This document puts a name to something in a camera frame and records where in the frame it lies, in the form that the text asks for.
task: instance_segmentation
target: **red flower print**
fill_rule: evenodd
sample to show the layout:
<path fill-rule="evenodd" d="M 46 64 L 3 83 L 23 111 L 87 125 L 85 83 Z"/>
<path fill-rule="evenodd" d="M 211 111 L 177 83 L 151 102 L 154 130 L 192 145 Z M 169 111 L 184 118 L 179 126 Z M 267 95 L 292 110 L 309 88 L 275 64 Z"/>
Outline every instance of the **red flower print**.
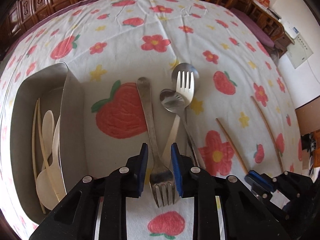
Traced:
<path fill-rule="evenodd" d="M 280 78 L 277 79 L 277 83 L 279 84 L 280 90 L 285 93 L 285 87 Z"/>
<path fill-rule="evenodd" d="M 224 11 L 224 12 L 233 17 L 233 14 L 230 11 Z"/>
<path fill-rule="evenodd" d="M 13 57 L 13 59 L 10 61 L 8 68 L 10 68 L 13 64 L 13 62 L 16 60 L 16 56 Z"/>
<path fill-rule="evenodd" d="M 185 220 L 176 211 L 158 215 L 148 223 L 148 230 L 151 232 L 150 236 L 164 236 L 170 240 L 181 234 L 184 228 Z"/>
<path fill-rule="evenodd" d="M 72 16 L 76 16 L 76 15 L 78 15 L 79 13 L 81 13 L 82 12 L 82 10 L 80 9 L 80 10 L 77 10 L 77 11 L 75 11 L 73 14 L 72 14 Z"/>
<path fill-rule="evenodd" d="M 197 3 L 194 3 L 193 6 L 194 7 L 198 7 L 199 9 L 202 9 L 202 10 L 206 9 L 203 5 L 200 5 L 200 4 L 197 4 Z"/>
<path fill-rule="evenodd" d="M 193 29 L 188 26 L 180 26 L 179 29 L 183 30 L 185 33 L 193 33 Z"/>
<path fill-rule="evenodd" d="M 130 25 L 131 27 L 137 27 L 139 25 L 142 25 L 144 21 L 141 18 L 130 18 L 126 19 L 122 22 L 123 25 Z"/>
<path fill-rule="evenodd" d="M 100 10 L 99 9 L 95 9 L 95 10 L 93 10 L 92 12 L 90 12 L 91 14 L 94 14 L 94 13 L 97 13 L 97 12 L 99 12 Z"/>
<path fill-rule="evenodd" d="M 42 33 L 44 33 L 44 31 L 45 31 L 45 28 L 42 30 L 39 30 L 36 34 L 36 38 L 39 37 Z"/>
<path fill-rule="evenodd" d="M 200 15 L 197 15 L 197 14 L 195 14 L 195 13 L 192 13 L 192 14 L 190 14 L 190 15 L 193 16 L 193 17 L 195 17 L 195 18 L 201 18 Z"/>
<path fill-rule="evenodd" d="M 77 44 L 75 43 L 75 41 L 79 37 L 80 34 L 78 34 L 76 37 L 72 35 L 70 37 L 65 38 L 63 41 L 59 42 L 58 45 L 54 48 L 54 50 L 51 52 L 50 57 L 52 59 L 59 59 L 68 55 L 72 49 L 77 48 Z"/>
<path fill-rule="evenodd" d="M 143 50 L 152 50 L 154 49 L 157 52 L 166 52 L 168 45 L 170 45 L 170 40 L 164 40 L 162 35 L 153 35 L 153 36 L 143 36 L 143 41 L 145 44 L 141 45 Z"/>
<path fill-rule="evenodd" d="M 210 51 L 206 50 L 202 53 L 203 56 L 205 56 L 206 61 L 213 62 L 215 64 L 218 64 L 219 56 L 212 54 Z"/>
<path fill-rule="evenodd" d="M 254 161 L 256 163 L 261 163 L 263 161 L 264 149 L 263 149 L 262 144 L 257 144 L 257 151 L 256 151 L 256 153 L 254 154 L 253 157 L 254 157 Z"/>
<path fill-rule="evenodd" d="M 154 12 L 164 12 L 164 13 L 172 13 L 173 9 L 166 8 L 163 5 L 157 5 L 155 7 L 150 7 L 149 9 L 153 10 Z"/>
<path fill-rule="evenodd" d="M 55 35 L 59 30 L 60 30 L 60 29 L 56 29 L 55 31 L 53 31 L 53 32 L 50 34 L 50 36 Z"/>
<path fill-rule="evenodd" d="M 301 143 L 301 138 L 300 138 L 299 143 L 298 143 L 298 159 L 299 159 L 299 161 L 302 162 L 302 143 Z"/>
<path fill-rule="evenodd" d="M 229 41 L 231 41 L 234 45 L 239 46 L 239 42 L 234 38 L 229 38 Z"/>
<path fill-rule="evenodd" d="M 245 45 L 248 47 L 249 50 L 251 50 L 252 52 L 255 52 L 256 49 L 254 47 L 252 47 L 252 45 L 248 42 L 245 43 Z"/>
<path fill-rule="evenodd" d="M 19 73 L 16 75 L 16 77 L 14 78 L 14 82 L 17 82 L 20 76 L 21 76 L 21 72 L 19 72 Z"/>
<path fill-rule="evenodd" d="M 266 62 L 266 61 L 265 61 L 265 63 L 266 63 L 266 65 L 267 65 L 268 69 L 271 70 L 271 69 L 272 69 L 272 68 L 271 68 L 271 65 L 270 65 L 268 62 Z"/>
<path fill-rule="evenodd" d="M 209 131 L 205 137 L 206 146 L 199 148 L 207 171 L 216 176 L 219 172 L 227 176 L 231 171 L 234 151 L 230 143 L 222 143 L 220 134 L 217 131 Z"/>
<path fill-rule="evenodd" d="M 34 45 L 28 50 L 27 57 L 29 57 L 35 51 L 36 47 L 37 47 L 37 45 Z"/>
<path fill-rule="evenodd" d="M 221 20 L 216 20 L 217 23 L 221 24 L 223 27 L 228 28 L 229 25 L 226 24 L 225 22 L 221 21 Z"/>
<path fill-rule="evenodd" d="M 270 57 L 269 53 L 266 51 L 266 49 L 263 47 L 263 45 L 259 41 L 257 41 L 257 45 L 258 45 L 259 49 L 261 49 L 264 54 L 266 54 L 268 57 Z"/>
<path fill-rule="evenodd" d="M 263 106 L 267 106 L 268 96 L 266 95 L 263 86 L 258 86 L 256 83 L 253 84 L 253 88 L 255 89 L 255 97 L 257 101 L 261 101 Z"/>
<path fill-rule="evenodd" d="M 280 156 L 282 157 L 282 154 L 284 153 L 284 139 L 283 139 L 282 133 L 280 133 L 277 136 L 276 147 L 277 147 L 278 151 L 280 152 Z"/>
<path fill-rule="evenodd" d="M 168 2 L 178 2 L 178 0 L 166 0 Z"/>
<path fill-rule="evenodd" d="M 32 62 L 27 69 L 27 72 L 26 72 L 27 76 L 31 73 L 31 71 L 35 69 L 35 67 L 36 67 L 36 62 Z"/>
<path fill-rule="evenodd" d="M 107 46 L 106 42 L 97 42 L 92 47 L 90 47 L 90 54 L 101 53 L 103 48 Z"/>
<path fill-rule="evenodd" d="M 110 15 L 110 14 L 102 14 L 102 15 L 100 15 L 97 19 L 98 19 L 98 20 L 102 20 L 102 19 L 107 18 L 109 15 Z"/>

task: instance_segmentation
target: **strawberry print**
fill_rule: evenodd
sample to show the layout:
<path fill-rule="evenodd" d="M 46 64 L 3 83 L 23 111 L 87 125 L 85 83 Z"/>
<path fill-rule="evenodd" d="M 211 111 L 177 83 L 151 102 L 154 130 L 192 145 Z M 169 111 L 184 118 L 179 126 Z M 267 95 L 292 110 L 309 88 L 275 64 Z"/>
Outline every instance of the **strawberry print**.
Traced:
<path fill-rule="evenodd" d="M 36 47 L 37 47 L 37 45 L 34 45 L 28 50 L 27 57 L 29 57 L 35 51 Z"/>
<path fill-rule="evenodd" d="M 205 137 L 205 144 L 205 147 L 199 148 L 199 152 L 204 160 L 206 170 L 212 176 L 216 176 L 217 173 L 227 176 L 231 171 L 234 155 L 230 143 L 222 143 L 220 134 L 211 130 Z"/>
<path fill-rule="evenodd" d="M 251 45 L 250 43 L 246 42 L 245 45 L 246 45 L 247 48 L 248 48 L 249 50 L 251 50 L 252 52 L 255 52 L 255 51 L 256 51 L 256 49 L 255 49 L 254 47 L 252 47 L 252 45 Z"/>
<path fill-rule="evenodd" d="M 99 17 L 97 17 L 97 19 L 98 19 L 98 20 L 103 20 L 103 19 L 109 17 L 109 15 L 110 15 L 110 14 L 107 14 L 107 13 L 106 13 L 106 14 L 101 14 Z"/>
<path fill-rule="evenodd" d="M 164 13 L 172 13 L 173 9 L 166 8 L 163 5 L 157 5 L 155 7 L 150 7 L 149 9 L 153 10 L 154 12 L 164 12 Z"/>
<path fill-rule="evenodd" d="M 268 57 L 270 57 L 269 53 L 266 51 L 266 49 L 263 47 L 263 45 L 261 44 L 261 42 L 257 41 L 257 45 L 259 47 L 259 49 L 261 49 L 261 51 L 266 54 Z"/>
<path fill-rule="evenodd" d="M 229 25 L 226 24 L 224 21 L 216 20 L 216 22 L 219 23 L 220 25 L 222 25 L 222 26 L 225 27 L 225 28 L 228 28 L 228 27 L 229 27 Z"/>
<path fill-rule="evenodd" d="M 239 46 L 239 42 L 234 38 L 229 38 L 229 41 L 231 41 L 234 45 Z"/>
<path fill-rule="evenodd" d="M 148 223 L 150 236 L 164 236 L 168 240 L 175 239 L 185 228 L 184 218 L 176 211 L 156 216 Z"/>
<path fill-rule="evenodd" d="M 14 82 L 17 82 L 20 76 L 21 76 L 21 72 L 19 72 L 19 73 L 16 75 L 16 77 L 14 78 Z"/>
<path fill-rule="evenodd" d="M 36 67 L 36 62 L 32 62 L 27 69 L 27 72 L 26 72 L 27 76 L 35 69 L 35 67 Z"/>
<path fill-rule="evenodd" d="M 263 161 L 264 149 L 263 149 L 262 144 L 257 144 L 257 151 L 256 151 L 256 153 L 254 154 L 253 157 L 254 157 L 254 161 L 256 163 L 261 163 Z"/>
<path fill-rule="evenodd" d="M 117 139 L 130 138 L 147 131 L 143 109 L 135 83 L 116 81 L 108 99 L 91 107 L 100 131 Z"/>
<path fill-rule="evenodd" d="M 299 143 L 298 143 L 298 159 L 299 159 L 299 161 L 302 162 L 302 143 L 301 143 L 301 138 L 300 138 Z"/>
<path fill-rule="evenodd" d="M 256 83 L 253 84 L 255 90 L 255 98 L 257 101 L 260 101 L 263 106 L 267 106 L 268 96 L 266 95 L 263 86 L 258 86 Z"/>
<path fill-rule="evenodd" d="M 60 59 L 69 54 L 72 49 L 77 48 L 77 44 L 75 41 L 80 37 L 80 34 L 77 36 L 69 36 L 65 38 L 63 41 L 59 42 L 58 45 L 51 52 L 50 57 L 52 59 Z"/>
<path fill-rule="evenodd" d="M 287 124 L 289 126 L 291 126 L 291 119 L 290 119 L 290 116 L 288 114 L 287 114 L 286 118 L 287 118 Z"/>
<path fill-rule="evenodd" d="M 123 25 L 130 25 L 131 27 L 137 27 L 139 25 L 142 25 L 144 21 L 141 18 L 130 18 L 126 19 L 122 22 Z"/>
<path fill-rule="evenodd" d="M 214 64 L 218 64 L 219 56 L 212 54 L 210 51 L 206 50 L 202 53 L 203 56 L 205 56 L 206 61 L 213 62 Z"/>
<path fill-rule="evenodd" d="M 162 35 L 143 36 L 142 40 L 145 44 L 141 45 L 143 50 L 155 50 L 157 52 L 166 52 L 168 45 L 171 44 L 170 40 L 164 40 Z"/>
<path fill-rule="evenodd" d="M 280 90 L 285 93 L 285 87 L 284 84 L 281 82 L 280 78 L 277 79 L 277 83 L 279 85 Z"/>
<path fill-rule="evenodd" d="M 272 69 L 272 68 L 271 68 L 271 65 L 270 65 L 268 62 L 266 62 L 266 61 L 265 61 L 265 63 L 266 63 L 266 65 L 267 65 L 268 69 L 271 70 L 271 69 Z"/>
<path fill-rule="evenodd" d="M 114 2 L 112 3 L 112 6 L 126 6 L 126 5 L 132 5 L 132 4 L 135 4 L 136 1 L 135 0 L 121 0 L 119 2 Z"/>
<path fill-rule="evenodd" d="M 227 71 L 217 71 L 213 75 L 213 82 L 218 91 L 226 95 L 234 95 L 236 93 L 236 83 L 230 80 Z"/>
<path fill-rule="evenodd" d="M 197 14 L 195 14 L 195 13 L 192 13 L 192 14 L 190 14 L 190 15 L 193 16 L 193 17 L 195 17 L 195 18 L 201 18 L 200 15 L 197 15 Z"/>
<path fill-rule="evenodd" d="M 92 47 L 90 47 L 90 54 L 101 53 L 103 48 L 107 46 L 106 42 L 97 42 Z"/>
<path fill-rule="evenodd" d="M 188 27 L 188 26 L 180 26 L 179 29 L 181 29 L 182 31 L 184 31 L 185 33 L 193 33 L 193 29 Z"/>
<path fill-rule="evenodd" d="M 203 5 L 197 4 L 197 3 L 194 3 L 193 6 L 199 8 L 199 9 L 202 9 L 202 10 L 206 9 Z"/>
<path fill-rule="evenodd" d="M 168 2 L 178 2 L 178 0 L 166 0 Z"/>
<path fill-rule="evenodd" d="M 59 30 L 60 30 L 60 29 L 56 29 L 55 31 L 53 31 L 53 32 L 50 34 L 50 36 L 55 35 Z"/>
<path fill-rule="evenodd" d="M 282 157 L 282 155 L 283 155 L 283 153 L 284 153 L 284 138 L 283 138 L 282 133 L 280 133 L 280 134 L 277 136 L 276 146 L 277 146 L 278 151 L 280 152 L 280 156 Z"/>

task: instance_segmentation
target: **yellow star print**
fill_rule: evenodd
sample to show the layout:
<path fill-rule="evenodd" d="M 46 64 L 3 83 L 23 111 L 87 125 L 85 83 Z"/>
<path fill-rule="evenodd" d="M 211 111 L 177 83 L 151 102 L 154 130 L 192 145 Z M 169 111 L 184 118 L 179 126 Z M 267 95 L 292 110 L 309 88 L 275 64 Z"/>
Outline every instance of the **yellow star print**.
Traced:
<path fill-rule="evenodd" d="M 215 30 L 216 28 L 211 26 L 211 25 L 207 25 L 208 28 L 210 28 L 211 30 Z"/>
<path fill-rule="evenodd" d="M 225 44 L 225 43 L 221 43 L 220 44 L 224 49 L 229 49 L 229 46 L 227 45 L 227 44 Z"/>
<path fill-rule="evenodd" d="M 96 70 L 94 71 L 90 71 L 90 81 L 96 80 L 96 81 L 101 81 L 101 76 L 103 74 L 107 73 L 107 71 L 105 69 L 102 69 L 102 65 L 99 64 L 96 67 Z"/>
<path fill-rule="evenodd" d="M 195 112 L 196 115 L 199 115 L 204 111 L 202 103 L 203 101 L 198 101 L 195 97 L 191 101 L 190 108 Z"/>
<path fill-rule="evenodd" d="M 250 118 L 248 116 L 246 116 L 244 112 L 240 113 L 239 122 L 241 123 L 242 128 L 249 126 L 249 124 L 248 124 L 249 120 L 250 120 Z"/>
<path fill-rule="evenodd" d="M 178 64 L 180 64 L 180 61 L 176 58 L 176 60 L 172 63 L 169 63 L 169 65 L 171 66 L 171 70 L 173 70 Z"/>
<path fill-rule="evenodd" d="M 96 28 L 96 31 L 99 32 L 99 31 L 103 31 L 105 30 L 106 26 L 105 25 L 102 25 L 102 26 L 99 26 L 98 28 Z"/>
<path fill-rule="evenodd" d="M 252 69 L 256 69 L 257 68 L 257 65 L 255 63 L 253 63 L 252 61 L 249 61 L 248 64 Z"/>

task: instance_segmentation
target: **metal fork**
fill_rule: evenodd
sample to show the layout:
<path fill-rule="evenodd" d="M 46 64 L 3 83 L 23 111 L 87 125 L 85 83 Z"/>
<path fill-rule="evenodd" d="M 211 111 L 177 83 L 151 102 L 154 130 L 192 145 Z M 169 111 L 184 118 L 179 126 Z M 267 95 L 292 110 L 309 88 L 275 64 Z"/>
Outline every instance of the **metal fork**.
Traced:
<path fill-rule="evenodd" d="M 157 141 L 156 141 L 156 132 L 155 126 L 153 123 L 153 114 L 152 114 L 152 103 L 151 103 L 151 89 L 149 80 L 146 77 L 140 77 L 136 81 L 138 93 L 140 96 L 140 100 L 142 103 L 142 108 L 144 112 L 144 116 L 147 123 L 147 129 L 149 134 L 151 152 L 153 154 L 153 168 L 150 173 L 150 186 L 153 194 L 153 198 L 159 207 L 159 200 L 157 196 L 157 189 L 159 190 L 162 205 L 164 206 L 164 193 L 163 188 L 166 191 L 167 203 L 169 205 L 169 188 L 172 191 L 172 204 L 174 204 L 175 197 L 175 184 L 173 180 L 172 172 L 164 166 L 161 162 Z"/>

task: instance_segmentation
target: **fork handle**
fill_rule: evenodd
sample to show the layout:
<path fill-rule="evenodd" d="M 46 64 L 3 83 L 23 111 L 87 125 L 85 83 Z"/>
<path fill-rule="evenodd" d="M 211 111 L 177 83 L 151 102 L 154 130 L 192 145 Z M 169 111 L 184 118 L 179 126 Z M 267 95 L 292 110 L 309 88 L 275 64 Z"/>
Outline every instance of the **fork handle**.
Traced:
<path fill-rule="evenodd" d="M 147 123 L 154 165 L 163 165 L 159 157 L 155 125 L 153 123 L 150 82 L 146 77 L 140 77 L 136 81 L 136 85 L 140 96 L 144 117 Z"/>

